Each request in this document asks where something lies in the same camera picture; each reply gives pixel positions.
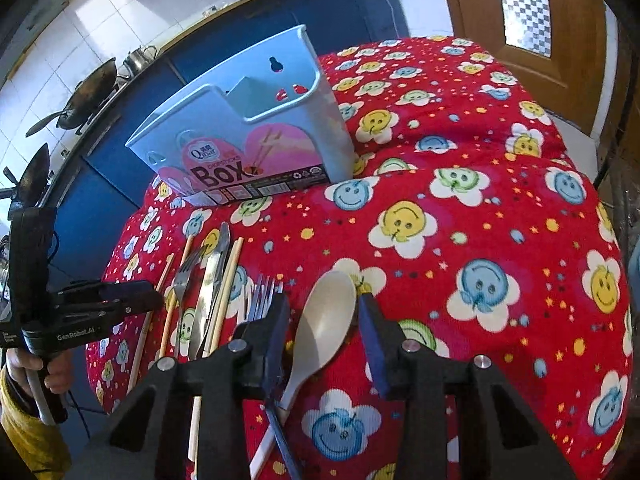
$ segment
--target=hand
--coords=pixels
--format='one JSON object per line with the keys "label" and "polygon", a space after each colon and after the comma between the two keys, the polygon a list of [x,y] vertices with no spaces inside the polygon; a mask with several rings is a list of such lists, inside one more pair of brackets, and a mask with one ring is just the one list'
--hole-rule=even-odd
{"label": "hand", "polygon": [[[11,378],[18,383],[21,389],[30,397],[33,397],[31,388],[27,382],[27,370],[41,370],[42,359],[22,348],[11,348],[6,353],[6,367]],[[74,382],[71,363],[71,350],[66,350],[47,365],[49,375],[44,379],[44,385],[54,394],[68,392]]]}

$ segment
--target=yellow sleeve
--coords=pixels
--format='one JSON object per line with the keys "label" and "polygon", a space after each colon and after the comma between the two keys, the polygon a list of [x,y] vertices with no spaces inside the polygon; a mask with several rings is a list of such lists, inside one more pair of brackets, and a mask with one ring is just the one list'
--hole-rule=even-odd
{"label": "yellow sleeve", "polygon": [[59,480],[71,466],[71,457],[57,426],[45,426],[39,418],[22,412],[8,395],[6,368],[0,372],[0,422],[7,437],[36,473],[38,480]]}

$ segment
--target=screw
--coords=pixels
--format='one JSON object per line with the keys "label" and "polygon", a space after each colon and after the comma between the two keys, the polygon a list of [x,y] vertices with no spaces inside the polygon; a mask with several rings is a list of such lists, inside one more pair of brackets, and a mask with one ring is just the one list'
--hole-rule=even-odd
{"label": "screw", "polygon": [[405,339],[402,341],[402,350],[405,352],[417,352],[420,349],[420,343],[418,343],[415,339]]}
{"label": "screw", "polygon": [[244,339],[233,339],[228,344],[228,347],[233,353],[241,352],[246,348],[246,341]]}
{"label": "screw", "polygon": [[491,366],[491,358],[486,355],[477,355],[476,357],[474,357],[474,364],[478,368],[482,368],[482,370],[486,370],[488,367]]}
{"label": "screw", "polygon": [[163,357],[158,361],[158,369],[165,372],[175,366],[175,361],[170,357]]}

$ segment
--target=wooden door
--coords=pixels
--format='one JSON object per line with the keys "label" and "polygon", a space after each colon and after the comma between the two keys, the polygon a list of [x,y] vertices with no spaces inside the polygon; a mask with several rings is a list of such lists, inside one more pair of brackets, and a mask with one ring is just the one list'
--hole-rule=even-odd
{"label": "wooden door", "polygon": [[[543,107],[591,132],[606,55],[603,0],[447,1],[456,36],[482,44]],[[514,41],[519,27],[525,41]]]}

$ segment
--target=knife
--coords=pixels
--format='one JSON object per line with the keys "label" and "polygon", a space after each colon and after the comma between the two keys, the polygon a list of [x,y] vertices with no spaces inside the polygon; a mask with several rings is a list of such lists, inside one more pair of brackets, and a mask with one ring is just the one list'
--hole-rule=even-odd
{"label": "knife", "polygon": [[198,358],[199,349],[205,339],[209,325],[209,317],[215,302],[220,285],[222,284],[222,271],[225,267],[226,256],[231,242],[229,224],[223,222],[220,226],[220,238],[213,252],[207,260],[207,267],[200,287],[200,295],[196,304],[196,312],[191,327],[191,339],[189,341],[189,360]]}

